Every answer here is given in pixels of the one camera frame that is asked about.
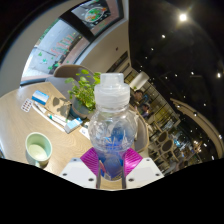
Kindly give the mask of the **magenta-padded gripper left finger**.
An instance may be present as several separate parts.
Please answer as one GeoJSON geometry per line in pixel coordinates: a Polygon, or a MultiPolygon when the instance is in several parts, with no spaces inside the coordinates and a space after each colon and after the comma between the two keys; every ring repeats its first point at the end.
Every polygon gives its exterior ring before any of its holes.
{"type": "Polygon", "coordinates": [[[60,173],[60,177],[84,188],[99,188],[100,165],[95,150],[90,148],[80,158],[72,158],[60,173]]]}

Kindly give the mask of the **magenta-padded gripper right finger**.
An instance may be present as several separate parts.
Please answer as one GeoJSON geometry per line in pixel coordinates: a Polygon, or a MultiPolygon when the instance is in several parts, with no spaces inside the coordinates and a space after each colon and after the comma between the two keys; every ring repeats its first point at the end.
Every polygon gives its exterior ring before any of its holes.
{"type": "Polygon", "coordinates": [[[123,160],[122,188],[140,188],[163,178],[164,175],[150,158],[143,158],[129,148],[123,160]]]}

